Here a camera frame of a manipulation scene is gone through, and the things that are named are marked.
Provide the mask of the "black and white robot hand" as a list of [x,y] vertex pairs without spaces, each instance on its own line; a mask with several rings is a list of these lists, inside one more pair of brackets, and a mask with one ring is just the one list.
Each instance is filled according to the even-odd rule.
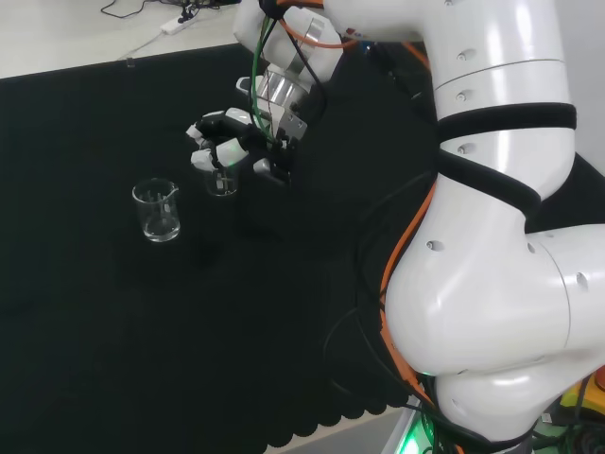
[[251,114],[230,108],[204,115],[192,124],[186,135],[199,149],[191,155],[191,165],[206,177],[212,177],[220,195],[226,193],[229,174],[237,174],[244,165],[276,183],[289,185],[291,168],[307,124],[297,115],[278,110],[278,120],[261,120],[269,132],[265,136]]

